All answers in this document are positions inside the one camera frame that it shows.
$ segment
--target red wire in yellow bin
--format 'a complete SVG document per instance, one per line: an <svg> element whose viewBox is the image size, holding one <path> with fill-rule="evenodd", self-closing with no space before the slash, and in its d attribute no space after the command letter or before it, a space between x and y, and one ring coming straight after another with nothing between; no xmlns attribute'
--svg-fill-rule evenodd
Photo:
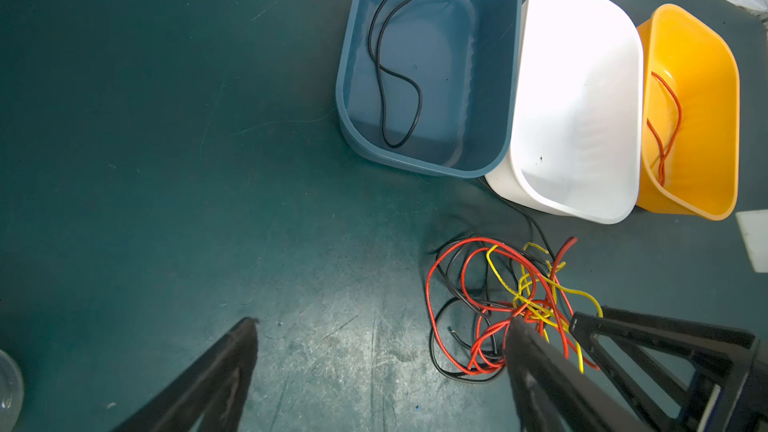
<svg viewBox="0 0 768 432"><path fill-rule="evenodd" d="M659 146L659 185L664 187L664 184L667 181L667 169L665 167L665 163L667 161L667 157L670 156L672 145L674 144L674 140L677 138L677 133L680 131L680 123L683 121L683 107L680 105L680 101L677 99L677 96L674 94L674 92L672 92L672 88L669 87L669 84L667 84L667 82L664 81L664 79L662 79L656 72L651 72L650 74L654 76L656 80L661 82L661 85L667 89L667 92L672 96L672 99L677 105L677 126L674 128L674 132L672 132L672 138L670 139L670 144L667 146L666 152L664 151L664 143L661 141L661 137L659 137L659 134L656 133L656 129L654 129L654 127L650 124L650 119L646 119L646 122L648 123L648 129L650 129L650 131L654 134L654 137L656 137L656 143Z"/></svg>
<svg viewBox="0 0 768 432"><path fill-rule="evenodd" d="M426 280L426 301L427 301L427 309L429 312L429 319L432 322L432 332L434 333L434 339L437 341L438 346L440 347L440 350L444 353L444 355L447 357L448 360L456 367L456 369L459 370L459 372L455 373L449 373L446 372L444 369L438 367L438 369L443 372L444 374L453 374L455 376L481 376L484 374L496 374L499 372L502 368L505 366L504 357L503 354L497 354L497 357L491 357L492 356L492 350L488 350L483 347L484 343L486 341L491 341L492 346L495 349L495 335L497 333L503 332L504 336L506 337L506 330L509 327L510 321L513 317L516 316L522 316L523 319L526 322L529 322L531 324L536 325L536 330L539 332L547 341L549 341L549 337L546 331L547 327L552 327L555 329L555 331L558 332L560 335L560 338L562 340L563 344L563 354L566 358L569 356L569 350L573 350L576 352L578 356L578 364L579 369L581 373L584 372L584 363L586 363L588 366L598 370L598 367L590 362L589 360L585 359L582 350L581 345L575 340L570 338L570 333L568 330L568 324L569 322L563 317L562 312L558 309L558 292L560 293L563 302L568 308L568 311L571 313L571 316L573 316L573 309L571 307L571 303L568 300L567 294L576 294L581 295L583 297L586 297L592 303L595 305L595 307L598 310L598 316L603 316L602 308L600 307L600 303L592 297L590 294L582 291L573 290L570 288L563 287L560 283L560 279L557 276L557 273L560 272L565 266L565 263L562 261L563 256L565 253L570 249L570 247L575 244L577 241L576 237L571 237L569 240L563 244L562 248L560 249L560 252L554 257L554 262L552 264L549 263L549 261L546 261L547 268L549 269L549 277L545 277L539 269L533 265L533 263L526 257L525 250L527 250L528 246L533 246L538 248L539 250L548 253L545 251L542 247L539 245L533 244L529 242L528 244L523 247L523 253L520 253L518 250L516 250L513 247L510 247L508 245L505 245L502 242L499 242L497 240L494 240L493 238L487 238L487 237L470 237L466 238L461 241L455 242L453 245L448 247L448 249L443 253L440 254L435 263L432 265L432 267L429 269L429 273L427 274L427 280ZM442 341L442 338L440 337L440 333L438 331L437 321L439 320L440 315L446 310L444 307L440 314L438 314L438 318L436 319L435 313L432 308L432 297L430 295L430 283L432 280L432 276L435 273L435 270L439 269L441 274L443 274L443 277L446 277L446 274L443 272L443 269L441 268L441 264L446 260L447 257L452 256L451 259L449 259L448 262L448 269L450 269L450 265L453 263L454 259L458 256L458 250L467 245L467 244L473 244L477 247L475 250L467 254L464 263L461 268L461 273L459 275L459 281L461 283L461 293L462 297L460 297L461 300L463 300L467 306L470 308L473 308L476 312L478 312L478 319L477 323L474 327L475 331L475 342L471 346L469 344L464 343L460 339L456 338L456 334L454 334L457 341L459 341L461 344L464 344L466 349L468 349L469 352L469 360L466 364L461 363L456 357L454 357L450 352L448 352L445 344ZM473 298L470 293L467 290L466 287L466 271L467 266L472 260L472 258L475 257L477 254L484 254L485 260L488 264L488 266L493 270L496 279L504 286L504 288L512 295L512 301L511 302L504 302L504 301L496 301L492 302L489 299L488 300L482 300L479 298ZM521 270L523 275L518 280L517 284L517 290L513 290L502 278L501 274L498 272L496 265L494 264L492 260L492 255L498 254L503 256L506 259L509 259L512 264L512 262L516 262L520 264ZM454 288L455 286L451 284L448 284L449 288ZM536 294L538 292L538 289L544 290L544 296L543 298L536 298ZM501 312L504 314L508 314L508 318L505 320L502 320L500 322L496 322L494 324L491 324L491 322L488 320L487 315L489 315L491 312ZM483 323L485 322L485 330L482 329Z"/></svg>

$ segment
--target scratched floor surface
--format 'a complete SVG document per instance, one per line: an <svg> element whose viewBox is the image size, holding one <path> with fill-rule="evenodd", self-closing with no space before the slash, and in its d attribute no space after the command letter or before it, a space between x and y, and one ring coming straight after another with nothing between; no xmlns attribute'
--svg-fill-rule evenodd
<svg viewBox="0 0 768 432"><path fill-rule="evenodd" d="M738 209L768 207L758 21L722 0L614 1L637 24L675 2L729 42ZM0 2L0 348L24 370L19 432L109 430L245 315L260 356L243 431L518 430L506 380L432 369L422 280L462 230L528 228L473 182L344 143L351 0ZM768 278L734 218L538 216L552 242L580 237L568 283L603 303L768 335Z"/></svg>

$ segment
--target wire bundle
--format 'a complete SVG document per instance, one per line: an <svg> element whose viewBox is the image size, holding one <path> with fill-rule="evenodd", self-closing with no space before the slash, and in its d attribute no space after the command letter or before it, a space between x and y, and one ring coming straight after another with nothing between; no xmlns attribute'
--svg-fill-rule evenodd
<svg viewBox="0 0 768 432"><path fill-rule="evenodd" d="M566 293L578 294L590 299L597 307L598 315L602 317L600 304L594 297L586 292L563 287L557 276L557 273L562 270L563 266L565 266L563 256L576 241L576 237L571 237L565 244L563 244L556 255L552 255L550 251L531 242L526 244L522 250L518 250L493 238L477 236L455 240L437 250L436 261L429 269L429 274L427 275L426 280L427 309L429 312L429 319L432 322L432 330L429 339L429 353L436 369L447 378L472 384L487 383L495 379L504 371L505 366L503 353L504 338L502 339L502 346L499 347L497 334L504 334L505 336L510 321L516 316L522 316L526 322L535 324L536 330L547 341L549 341L549 337L546 327L549 326L554 328L562 340L563 354L565 357L568 358L570 350L575 351L578 355L579 368L582 373L584 372L584 363L597 369L596 365L583 357L581 346L578 342L567 335L570 318L573 316L573 309ZM549 254L553 261L542 261L531 255L527 252L529 246L533 246L542 252ZM485 258L485 283L482 290L469 291L466 286L467 266L470 261L479 254L482 254ZM494 261L492 260L494 254L497 256L500 255L505 259L505 262L508 261L508 270L517 283L516 290L507 285L502 278L496 264L494 264ZM461 256L464 256L463 261L459 260ZM449 276L454 264L457 262L462 264L458 275L458 286ZM515 263L520 265L522 273L520 278L517 278L517 275L514 273ZM512 295L511 302L491 300L488 289L489 270L493 271L496 279L499 280L504 288ZM430 284L435 271L442 276L448 291L454 296L453 299L443 306L437 315L435 315L432 308L432 300L430 296ZM544 291L544 296L537 298L537 294L541 290ZM558 293L562 298L560 301L558 301ZM448 352L447 347L443 343L440 333L438 332L438 324L445 317L446 312L456 304L464 304L466 307L470 308L474 312L476 318L474 341L472 344L468 344L461 340L455 331L449 329L451 336L469 354L469 360L466 365L460 363ZM499 322L492 322L492 314L494 312L503 314L504 319ZM458 371L446 370L439 365L434 347L435 342ZM484 348L486 342L490 343L490 348Z"/></svg>

